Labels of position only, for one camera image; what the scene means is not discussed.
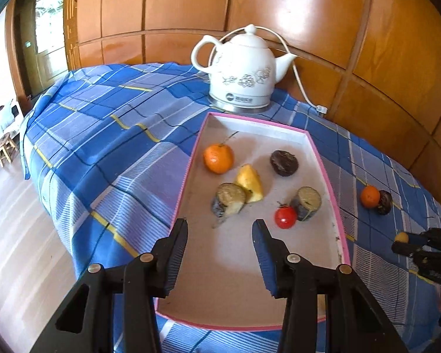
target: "teapot lid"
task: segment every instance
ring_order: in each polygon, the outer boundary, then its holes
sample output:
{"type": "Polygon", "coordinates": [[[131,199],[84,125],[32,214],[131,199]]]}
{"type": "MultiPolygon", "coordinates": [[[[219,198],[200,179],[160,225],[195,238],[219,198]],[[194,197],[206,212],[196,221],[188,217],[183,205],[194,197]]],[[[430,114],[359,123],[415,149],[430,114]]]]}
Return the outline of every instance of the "teapot lid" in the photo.
{"type": "Polygon", "coordinates": [[[245,27],[245,34],[237,34],[233,39],[230,40],[231,43],[235,45],[249,46],[251,48],[261,48],[267,49],[265,40],[261,37],[255,35],[256,27],[253,24],[247,25],[245,27]]]}

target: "eggplant piece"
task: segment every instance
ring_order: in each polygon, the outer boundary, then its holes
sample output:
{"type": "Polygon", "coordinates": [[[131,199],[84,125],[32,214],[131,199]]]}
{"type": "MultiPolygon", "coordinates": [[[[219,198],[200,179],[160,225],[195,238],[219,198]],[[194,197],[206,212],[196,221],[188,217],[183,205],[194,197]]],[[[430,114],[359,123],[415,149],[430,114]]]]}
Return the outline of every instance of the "eggplant piece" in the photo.
{"type": "Polygon", "coordinates": [[[283,177],[290,177],[299,168],[297,158],[284,150],[274,151],[269,157],[269,163],[271,163],[276,174],[283,177]]]}
{"type": "Polygon", "coordinates": [[[319,210],[322,205],[322,198],[315,189],[304,186],[297,190],[289,205],[296,211],[297,220],[304,222],[319,210]]]}
{"type": "Polygon", "coordinates": [[[392,195],[389,191],[381,189],[379,191],[380,199],[376,211],[379,215],[387,215],[392,209],[392,195]]]}
{"type": "Polygon", "coordinates": [[[222,183],[217,187],[211,210],[217,217],[229,217],[238,214],[245,201],[246,193],[242,187],[233,183],[222,183]]]}

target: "white ceramic teapot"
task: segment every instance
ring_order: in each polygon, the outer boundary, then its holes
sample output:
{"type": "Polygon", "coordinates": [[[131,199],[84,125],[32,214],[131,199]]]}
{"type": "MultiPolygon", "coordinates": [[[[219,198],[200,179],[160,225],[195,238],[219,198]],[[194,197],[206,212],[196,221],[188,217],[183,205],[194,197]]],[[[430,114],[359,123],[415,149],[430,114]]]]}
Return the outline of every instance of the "white ceramic teapot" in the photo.
{"type": "Polygon", "coordinates": [[[238,34],[226,43],[212,36],[204,36],[191,53],[193,66],[209,74],[209,94],[216,104],[229,111],[235,108],[267,109],[275,84],[285,76],[292,53],[275,58],[265,40],[255,35],[256,27],[245,27],[245,34],[238,34]],[[197,60],[199,49],[207,43],[215,45],[213,64],[202,67],[197,60]]]}

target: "teapot spout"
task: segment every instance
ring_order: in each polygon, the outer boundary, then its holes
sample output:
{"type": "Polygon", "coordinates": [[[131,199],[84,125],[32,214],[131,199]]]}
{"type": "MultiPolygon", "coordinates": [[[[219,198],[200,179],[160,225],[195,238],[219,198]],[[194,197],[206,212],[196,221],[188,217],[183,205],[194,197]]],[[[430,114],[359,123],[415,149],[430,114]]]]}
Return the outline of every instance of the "teapot spout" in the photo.
{"type": "Polygon", "coordinates": [[[276,58],[276,83],[284,78],[290,63],[296,57],[297,56],[295,54],[286,53],[285,55],[276,58]]]}

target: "rivet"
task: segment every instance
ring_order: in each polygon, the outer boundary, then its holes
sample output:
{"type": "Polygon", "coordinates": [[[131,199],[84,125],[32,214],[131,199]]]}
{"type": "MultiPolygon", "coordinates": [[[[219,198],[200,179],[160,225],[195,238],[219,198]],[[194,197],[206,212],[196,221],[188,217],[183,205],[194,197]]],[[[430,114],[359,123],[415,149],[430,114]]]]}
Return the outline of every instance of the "rivet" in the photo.
{"type": "Polygon", "coordinates": [[[299,263],[300,256],[298,254],[288,254],[287,261],[290,263],[299,263]]]}
{"type": "Polygon", "coordinates": [[[351,272],[353,272],[353,268],[351,268],[348,264],[342,264],[340,265],[340,272],[344,275],[349,275],[351,272]]]}
{"type": "Polygon", "coordinates": [[[99,265],[98,263],[93,263],[88,267],[88,272],[97,273],[100,271],[100,269],[101,269],[101,265],[99,265]]]}
{"type": "Polygon", "coordinates": [[[149,254],[149,253],[142,254],[140,256],[140,260],[142,261],[142,263],[150,263],[153,259],[154,259],[153,254],[149,254]]]}

